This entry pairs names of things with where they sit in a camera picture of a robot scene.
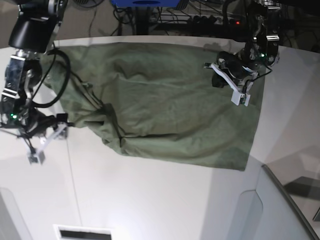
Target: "white table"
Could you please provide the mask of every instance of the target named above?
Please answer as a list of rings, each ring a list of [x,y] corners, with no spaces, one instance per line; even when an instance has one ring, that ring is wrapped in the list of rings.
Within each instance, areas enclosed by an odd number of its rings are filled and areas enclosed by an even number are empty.
[[[185,36],[82,38],[56,45],[114,42],[191,45],[228,52],[243,47],[232,40]],[[0,76],[13,52],[0,50]],[[319,55],[281,47],[280,57],[265,80],[258,130],[244,172],[120,156],[86,128],[71,129],[68,145],[52,143],[43,166],[29,166],[23,144],[0,133],[0,188],[14,194],[34,240],[55,239],[52,224],[111,228],[115,240],[224,240],[239,195],[256,188],[262,163],[269,163],[282,182],[304,174],[291,161],[316,169],[310,166],[316,164],[314,154],[312,160],[308,153],[298,160],[298,155],[293,160],[286,156],[319,147]],[[49,94],[43,89],[39,99],[48,99]],[[60,106],[51,109],[60,110]],[[280,164],[283,159],[287,164]],[[313,227],[320,232],[319,225]],[[289,233],[283,239],[292,237]]]

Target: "vent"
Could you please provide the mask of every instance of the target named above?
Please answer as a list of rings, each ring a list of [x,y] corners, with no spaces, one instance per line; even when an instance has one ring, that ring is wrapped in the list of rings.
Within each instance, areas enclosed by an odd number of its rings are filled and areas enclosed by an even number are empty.
[[[110,229],[55,225],[58,240],[112,240]]]

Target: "gray floor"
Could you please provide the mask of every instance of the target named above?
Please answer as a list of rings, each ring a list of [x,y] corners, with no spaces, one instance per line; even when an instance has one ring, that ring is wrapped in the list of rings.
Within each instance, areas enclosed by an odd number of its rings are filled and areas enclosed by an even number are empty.
[[[96,11],[96,17],[91,28],[91,36],[109,36],[118,26],[118,22],[113,16],[113,7],[106,0],[97,7]],[[94,13],[95,9],[79,10],[70,1],[57,39],[87,38],[89,36],[89,25]],[[9,37],[17,17],[18,6],[0,1],[0,48],[8,46]]]
[[[195,6],[200,6],[199,3],[193,2]],[[233,13],[242,14],[243,6],[241,1],[236,1],[232,3],[228,10]],[[113,7],[111,6],[109,0],[105,0],[101,5],[96,9],[85,9],[81,10],[72,0],[69,0],[67,10],[64,14],[64,19],[62,26],[59,30],[57,39],[75,39],[75,38],[87,38],[89,36],[89,26],[94,17],[96,11],[96,17],[92,24],[91,36],[92,37],[103,37],[109,36],[118,26],[117,20],[113,15]],[[292,8],[289,9],[291,17],[294,14]],[[187,14],[197,14],[192,7],[188,6],[185,10]],[[183,15],[183,13],[174,11],[177,15]],[[8,47],[8,41],[11,34],[11,31],[15,25],[15,22],[18,17],[18,7],[14,4],[0,1],[0,48]],[[125,25],[123,27],[123,35],[131,35],[132,32],[130,27]],[[165,32],[152,32],[151,35],[165,35]],[[177,35],[174,32],[170,32],[170,35]],[[315,31],[315,35],[320,39],[320,32]],[[315,39],[315,35],[312,32],[305,32],[301,34],[297,39],[291,39],[291,44],[293,48],[303,49],[310,51],[312,46],[318,41]],[[289,41],[284,43],[285,46],[290,46]]]

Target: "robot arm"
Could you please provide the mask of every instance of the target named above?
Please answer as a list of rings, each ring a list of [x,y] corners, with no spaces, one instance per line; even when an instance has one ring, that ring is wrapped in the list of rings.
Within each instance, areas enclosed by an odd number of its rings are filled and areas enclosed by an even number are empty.
[[[270,67],[278,58],[280,4],[271,0],[254,0],[246,9],[249,37],[245,47],[236,54],[220,52],[216,63],[205,63],[205,68],[213,69],[212,86],[233,89],[231,101],[248,106],[249,90],[260,75],[262,68],[270,73]]]
[[[33,148],[30,139],[34,136],[45,139],[46,130],[50,127],[54,134],[65,134],[69,125],[66,114],[45,116],[38,110],[53,105],[58,101],[58,96],[50,104],[33,102],[37,92],[34,92],[34,88],[44,80],[40,54],[58,55],[64,60],[66,69],[71,67],[67,55],[58,49],[49,50],[62,23],[67,0],[15,0],[15,3],[19,6],[19,15],[9,45],[16,48],[16,53],[10,57],[5,71],[0,101],[0,128],[17,129],[17,135],[28,145],[30,162],[42,163],[43,152]],[[69,77],[70,71],[67,71],[62,90]],[[46,140],[42,143],[42,146],[48,145]]]

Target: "wrinkled cloth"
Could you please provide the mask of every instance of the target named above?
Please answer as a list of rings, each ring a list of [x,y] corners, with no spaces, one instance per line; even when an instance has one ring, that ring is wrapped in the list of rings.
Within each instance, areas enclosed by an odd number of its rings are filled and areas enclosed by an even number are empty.
[[[249,106],[230,87],[212,87],[217,52],[158,43],[62,47],[71,75],[61,105],[69,121],[89,127],[118,154],[244,171],[257,130],[264,80]],[[52,58],[42,63],[48,67]],[[46,79],[56,93],[59,61]]]

